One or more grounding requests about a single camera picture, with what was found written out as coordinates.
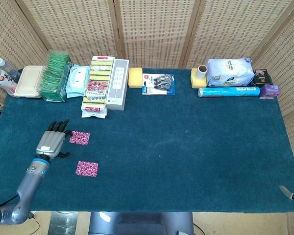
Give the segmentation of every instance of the white power strip box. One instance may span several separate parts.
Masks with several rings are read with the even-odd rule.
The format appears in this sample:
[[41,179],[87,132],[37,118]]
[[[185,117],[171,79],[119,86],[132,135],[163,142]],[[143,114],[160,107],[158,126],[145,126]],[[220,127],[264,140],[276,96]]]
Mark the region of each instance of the white power strip box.
[[127,91],[129,60],[115,59],[113,62],[112,73],[106,106],[111,110],[124,110],[125,97]]

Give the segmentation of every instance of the box of green packets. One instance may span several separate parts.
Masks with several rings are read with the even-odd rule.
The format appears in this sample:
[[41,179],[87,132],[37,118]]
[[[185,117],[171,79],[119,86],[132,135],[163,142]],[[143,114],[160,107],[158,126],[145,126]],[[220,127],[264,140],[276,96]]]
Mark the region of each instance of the box of green packets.
[[65,87],[72,65],[68,52],[49,50],[40,83],[40,94],[45,101],[65,102]]

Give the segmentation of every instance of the table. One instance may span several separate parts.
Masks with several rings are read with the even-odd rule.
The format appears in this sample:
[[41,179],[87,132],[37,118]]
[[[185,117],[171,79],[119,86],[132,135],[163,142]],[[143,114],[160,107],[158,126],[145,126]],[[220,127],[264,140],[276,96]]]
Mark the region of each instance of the table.
[[[15,194],[48,125],[70,119],[91,133],[87,146],[65,141],[32,209],[44,211],[289,212],[294,158],[277,100],[199,98],[190,70],[174,74],[175,95],[128,89],[124,111],[81,118],[81,97],[65,103],[8,97],[0,118],[0,203]],[[78,161],[97,177],[75,175]]]

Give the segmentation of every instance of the pink sticker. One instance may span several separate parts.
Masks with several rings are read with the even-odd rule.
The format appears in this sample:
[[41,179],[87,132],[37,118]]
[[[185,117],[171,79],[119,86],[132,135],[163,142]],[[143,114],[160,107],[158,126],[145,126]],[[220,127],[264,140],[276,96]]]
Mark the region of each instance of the pink sticker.
[[75,174],[82,176],[96,177],[98,172],[98,163],[78,161]]
[[73,135],[70,138],[70,143],[88,145],[89,137],[90,133],[73,131]]

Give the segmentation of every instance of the cardboard tube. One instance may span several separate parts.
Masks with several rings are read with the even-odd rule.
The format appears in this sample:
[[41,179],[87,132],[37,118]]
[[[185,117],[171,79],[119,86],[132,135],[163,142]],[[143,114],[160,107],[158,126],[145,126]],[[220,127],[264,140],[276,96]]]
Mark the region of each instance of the cardboard tube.
[[203,79],[206,75],[207,67],[205,65],[199,65],[196,71],[195,78],[196,79]]

